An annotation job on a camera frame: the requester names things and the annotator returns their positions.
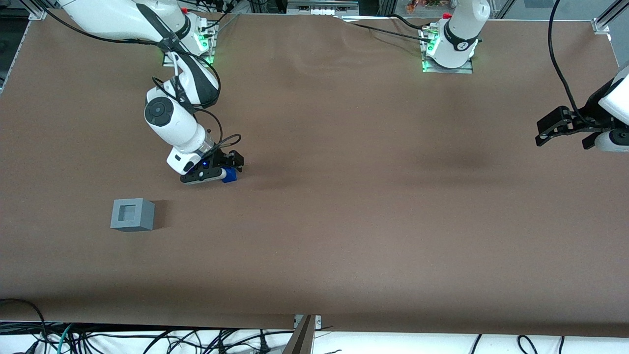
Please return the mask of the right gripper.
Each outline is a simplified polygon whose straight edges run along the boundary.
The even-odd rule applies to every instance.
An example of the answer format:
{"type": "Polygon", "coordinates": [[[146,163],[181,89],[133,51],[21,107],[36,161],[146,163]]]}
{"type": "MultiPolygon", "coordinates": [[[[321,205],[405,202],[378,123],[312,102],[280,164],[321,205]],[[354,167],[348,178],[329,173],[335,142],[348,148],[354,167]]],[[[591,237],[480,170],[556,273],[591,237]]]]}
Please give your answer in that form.
{"type": "Polygon", "coordinates": [[[194,151],[184,152],[181,148],[173,146],[167,157],[167,164],[182,176],[207,168],[230,167],[239,173],[243,171],[244,157],[235,150],[230,151],[227,155],[212,154],[208,162],[206,158],[215,147],[216,144],[202,144],[194,151]]]}

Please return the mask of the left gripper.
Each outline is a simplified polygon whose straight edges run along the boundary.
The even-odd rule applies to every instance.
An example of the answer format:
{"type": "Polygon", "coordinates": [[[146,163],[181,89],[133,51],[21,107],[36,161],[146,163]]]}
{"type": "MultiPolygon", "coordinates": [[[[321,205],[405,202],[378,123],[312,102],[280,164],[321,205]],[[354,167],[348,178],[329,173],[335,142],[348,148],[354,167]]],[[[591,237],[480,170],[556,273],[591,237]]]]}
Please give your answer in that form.
{"type": "Polygon", "coordinates": [[[537,121],[535,143],[537,147],[542,147],[562,135],[586,134],[581,141],[584,150],[615,150],[616,144],[612,140],[614,127],[614,118],[600,107],[581,110],[557,107],[537,121]]]}

